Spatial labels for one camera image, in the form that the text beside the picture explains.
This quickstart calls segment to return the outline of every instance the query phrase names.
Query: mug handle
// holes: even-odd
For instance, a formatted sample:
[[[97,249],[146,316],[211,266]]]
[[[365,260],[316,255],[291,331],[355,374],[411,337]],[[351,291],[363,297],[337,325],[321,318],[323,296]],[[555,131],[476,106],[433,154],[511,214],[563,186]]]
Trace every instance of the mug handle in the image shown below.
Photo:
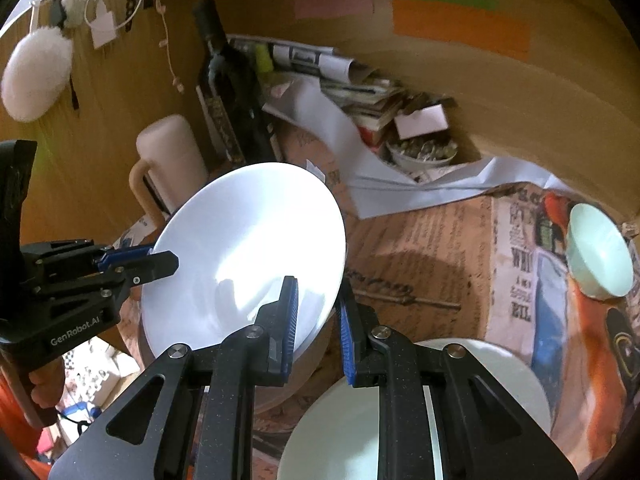
[[[156,226],[156,229],[162,229],[166,224],[166,220],[143,181],[143,177],[150,169],[151,165],[143,158],[137,161],[129,172],[129,188],[142,206],[145,214]]]

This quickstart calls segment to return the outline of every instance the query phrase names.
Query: wooden wall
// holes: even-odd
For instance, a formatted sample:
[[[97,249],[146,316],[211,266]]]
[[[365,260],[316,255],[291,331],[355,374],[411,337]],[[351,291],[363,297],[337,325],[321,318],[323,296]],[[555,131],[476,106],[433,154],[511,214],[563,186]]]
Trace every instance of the wooden wall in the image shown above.
[[[72,32],[77,112],[68,92],[31,124],[15,123],[0,107],[0,139],[40,143],[24,242],[118,237],[142,214],[127,185],[136,136],[165,115],[185,115],[206,161],[215,165],[194,92],[203,58],[191,19],[196,1],[162,1],[185,95],[171,85],[158,47],[162,23],[147,9],[132,31],[121,31],[103,50],[93,49],[87,27]],[[395,36],[391,0],[374,0],[368,16],[298,22],[291,0],[216,1],[228,32],[335,45],[412,88],[453,95],[460,104],[452,115],[456,133],[482,153],[545,166],[618,219],[640,210],[640,56],[606,0],[499,0],[501,12],[532,27],[526,63],[462,44]],[[121,21],[124,0],[107,3]],[[28,22],[21,17],[0,38],[0,66]]]

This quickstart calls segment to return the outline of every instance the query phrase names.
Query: white cable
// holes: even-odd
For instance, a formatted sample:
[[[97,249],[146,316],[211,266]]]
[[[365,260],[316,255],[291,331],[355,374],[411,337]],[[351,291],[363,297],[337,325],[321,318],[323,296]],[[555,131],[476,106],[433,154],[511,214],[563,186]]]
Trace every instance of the white cable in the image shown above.
[[[166,19],[164,14],[166,12],[166,7],[162,4],[160,0],[156,1],[156,12],[160,14],[162,18],[162,25],[164,26],[164,40],[159,43],[160,48],[166,49],[166,60],[169,63],[169,71],[171,72],[171,76],[174,78],[173,85],[176,87],[177,91],[181,94],[184,94],[184,85],[180,82],[180,78],[175,75],[174,67],[171,64],[171,52],[169,51],[169,28],[166,26]]]
[[[133,17],[138,13],[138,10],[140,9],[140,6],[142,5],[142,1],[143,0],[138,0],[138,4],[136,5],[136,8],[133,9],[133,13],[125,20],[123,21],[121,24],[116,25],[113,28],[100,28],[100,27],[96,27],[95,25],[92,25],[89,22],[89,18],[86,16],[86,11],[89,8],[89,0],[86,0],[86,4],[84,5],[84,22],[89,25],[89,27],[91,27],[93,30],[97,30],[98,32],[111,32],[112,30],[118,30],[119,28],[124,27],[125,25],[127,25],[127,23],[129,23],[131,20],[133,20]]]

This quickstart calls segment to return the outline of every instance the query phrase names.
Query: orange clothing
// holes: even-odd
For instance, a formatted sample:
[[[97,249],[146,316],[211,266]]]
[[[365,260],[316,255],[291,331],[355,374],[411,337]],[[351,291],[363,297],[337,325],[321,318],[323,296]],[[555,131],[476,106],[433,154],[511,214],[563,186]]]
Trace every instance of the orange clothing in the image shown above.
[[[20,452],[27,465],[40,480],[46,480],[50,466],[34,460],[36,446],[40,438],[40,431],[32,428],[25,420],[20,405],[16,402],[14,394],[6,384],[0,373],[0,428],[15,449]]]

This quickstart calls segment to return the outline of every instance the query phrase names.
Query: yellow object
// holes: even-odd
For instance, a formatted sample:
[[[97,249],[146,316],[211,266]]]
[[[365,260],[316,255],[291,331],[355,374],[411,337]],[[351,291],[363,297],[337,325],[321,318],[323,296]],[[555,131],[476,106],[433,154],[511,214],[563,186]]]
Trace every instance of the yellow object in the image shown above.
[[[255,46],[255,69],[258,74],[273,72],[273,60],[269,48],[264,43]]]

